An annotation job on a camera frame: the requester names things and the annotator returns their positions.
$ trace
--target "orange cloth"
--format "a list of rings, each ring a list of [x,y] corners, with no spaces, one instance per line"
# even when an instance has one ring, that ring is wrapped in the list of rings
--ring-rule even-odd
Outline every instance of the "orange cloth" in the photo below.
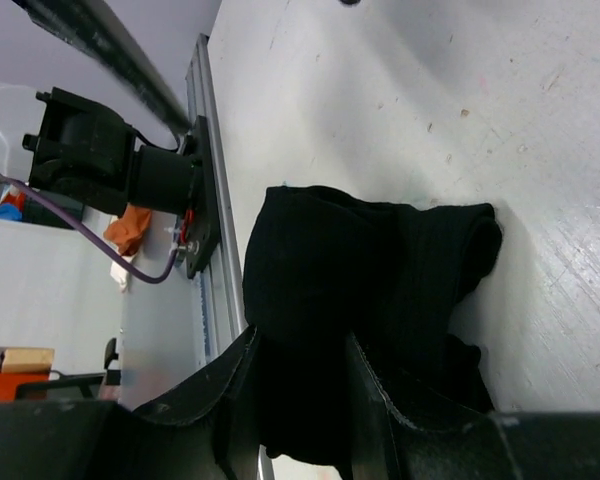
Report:
[[[111,222],[104,232],[104,238],[118,246],[123,256],[135,255],[142,243],[144,232],[151,223],[151,210],[127,205],[124,215]]]

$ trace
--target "white table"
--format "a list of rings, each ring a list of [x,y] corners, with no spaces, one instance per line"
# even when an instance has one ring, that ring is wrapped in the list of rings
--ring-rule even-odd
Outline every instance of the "white table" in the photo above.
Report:
[[[600,409],[600,2],[224,0],[210,55],[242,259],[270,185],[490,201],[453,329],[500,409]]]

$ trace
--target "black wire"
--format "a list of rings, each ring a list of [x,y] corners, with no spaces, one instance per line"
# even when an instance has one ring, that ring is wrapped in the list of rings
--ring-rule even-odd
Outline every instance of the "black wire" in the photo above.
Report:
[[[178,137],[178,135],[176,135],[175,133],[171,132],[173,134],[173,138],[176,139],[176,148],[163,148],[163,147],[159,147],[158,145],[156,145],[155,143],[153,143],[152,141],[150,141],[147,137],[145,137],[142,132],[140,130],[138,130],[137,128],[134,128],[134,130],[136,131],[136,136],[140,139],[140,141],[142,141],[145,145],[149,145],[150,147],[155,147],[155,148],[159,148],[160,150],[164,150],[166,152],[177,152],[180,149],[180,137]]]

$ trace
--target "cable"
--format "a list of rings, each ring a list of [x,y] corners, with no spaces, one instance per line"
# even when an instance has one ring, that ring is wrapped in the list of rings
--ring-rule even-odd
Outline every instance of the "cable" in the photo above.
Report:
[[[129,272],[131,275],[138,278],[139,280],[142,280],[143,282],[155,285],[155,284],[164,282],[167,279],[167,277],[169,276],[169,273],[171,273],[173,264],[176,261],[176,255],[178,253],[177,249],[174,248],[171,251],[171,253],[169,255],[169,260],[167,260],[167,265],[166,265],[164,271],[159,276],[152,277],[150,275],[147,275],[146,273],[138,270],[138,268],[136,268],[131,263],[127,262],[124,258],[122,258],[122,256],[120,256],[120,254],[118,252],[116,252],[113,248],[111,248],[109,245],[107,245],[107,243],[104,240],[102,240],[100,237],[98,237],[98,235],[96,235],[91,230],[89,230],[86,225],[84,225],[81,221],[76,220],[71,215],[69,215],[67,212],[62,210],[62,208],[60,208],[58,205],[56,205],[52,200],[49,200],[48,198],[44,197],[43,195],[36,192],[35,190],[33,190],[31,187],[24,184],[20,180],[14,180],[12,178],[7,178],[7,177],[2,177],[2,178],[4,179],[4,181],[10,183],[14,187],[16,187],[18,190],[20,190],[22,193],[24,193],[28,197],[31,197],[36,202],[38,202],[43,207],[45,207],[48,210],[50,210],[51,212],[55,213],[58,217],[60,217],[62,220],[67,222],[69,225],[71,225],[73,228],[75,228],[77,231],[79,231],[82,235],[84,235],[87,238],[87,240],[89,240],[96,247],[98,247],[100,250],[102,250],[104,252],[104,254],[107,255],[111,260],[116,262],[118,265],[120,265],[127,272]]]
[[[137,128],[134,128],[134,130],[136,131],[136,136],[142,141],[144,142],[145,145],[149,145],[150,147],[154,147],[154,148],[159,148],[160,150],[164,150],[166,152],[177,152],[178,150],[180,150],[180,137],[178,135],[176,135],[175,133],[171,132],[173,134],[173,138],[176,139],[176,148],[162,148],[159,147],[158,145],[156,145],[155,143],[153,143],[152,141],[150,141],[147,137],[145,137],[142,132],[140,130],[138,130]]]

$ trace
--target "black cloth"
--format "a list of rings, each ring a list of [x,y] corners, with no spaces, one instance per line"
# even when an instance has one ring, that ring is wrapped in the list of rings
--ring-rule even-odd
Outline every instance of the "black cloth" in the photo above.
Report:
[[[350,330],[436,391],[489,410],[479,349],[447,330],[501,243],[488,204],[419,211],[328,187],[269,188],[243,281],[247,322],[263,335],[258,394],[269,455],[348,463]]]

